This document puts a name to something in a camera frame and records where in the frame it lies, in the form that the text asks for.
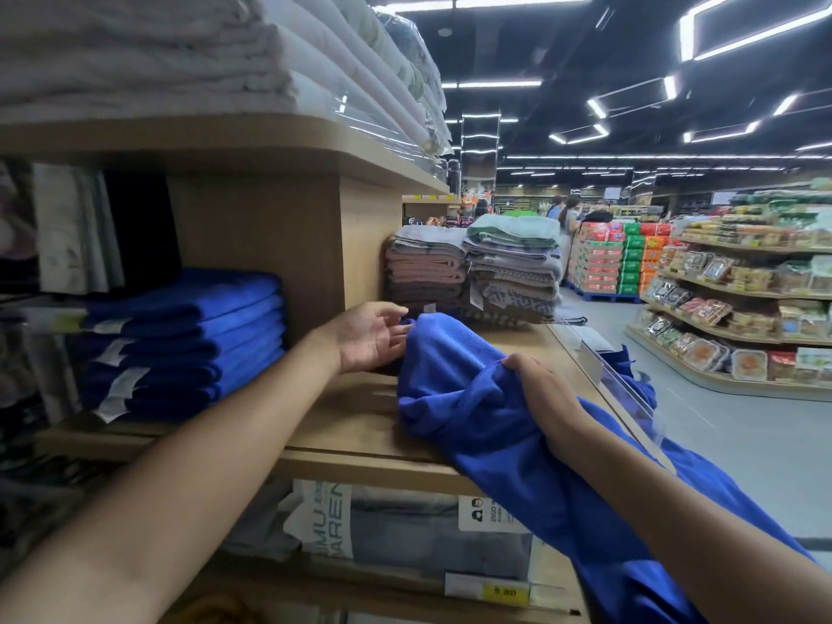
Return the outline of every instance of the forearm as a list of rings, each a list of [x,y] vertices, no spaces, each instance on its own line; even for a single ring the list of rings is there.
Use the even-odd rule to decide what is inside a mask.
[[[592,425],[560,456],[633,528],[713,624],[821,622],[832,580],[618,437]]]
[[[221,543],[338,368],[337,349],[313,333],[253,383],[157,442],[5,583],[0,622],[14,604],[31,616],[37,598],[23,594],[48,586],[48,577],[89,600],[100,587],[67,587],[76,565],[114,592],[132,587],[152,617],[161,615],[152,611],[164,610]],[[74,576],[71,582],[86,582]],[[136,615],[131,621],[151,621]],[[28,617],[26,624],[40,621],[48,620]]]

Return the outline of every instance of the person's left hand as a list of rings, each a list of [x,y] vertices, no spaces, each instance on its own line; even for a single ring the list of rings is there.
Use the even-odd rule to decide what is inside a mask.
[[[362,372],[389,364],[404,355],[410,325],[402,326],[408,314],[404,306],[390,302],[359,304],[318,330],[340,356],[340,371]]]

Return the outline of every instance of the blue pallet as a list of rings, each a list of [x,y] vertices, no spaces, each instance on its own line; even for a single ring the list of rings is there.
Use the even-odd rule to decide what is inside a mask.
[[[567,287],[580,295],[584,302],[595,302],[599,299],[609,300],[610,302],[632,302],[636,304],[643,304],[644,300],[637,295],[620,295],[619,293],[590,293],[576,287],[573,283],[567,282]]]

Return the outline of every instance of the stack of blue towels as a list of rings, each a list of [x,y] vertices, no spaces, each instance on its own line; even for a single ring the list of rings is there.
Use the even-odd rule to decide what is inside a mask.
[[[189,419],[283,356],[283,306],[274,275],[197,269],[130,299],[91,302],[89,332],[73,346],[89,362],[81,401],[107,423]]]

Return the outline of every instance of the dark hair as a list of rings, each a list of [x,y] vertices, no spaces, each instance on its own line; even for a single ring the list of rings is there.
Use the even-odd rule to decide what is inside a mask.
[[[576,208],[577,205],[580,203],[581,200],[577,197],[567,197],[567,204],[563,207],[563,210],[561,210],[561,215],[557,218],[557,220],[561,222],[561,227],[563,227],[563,224],[567,222],[567,212],[569,212],[569,210],[571,209]]]

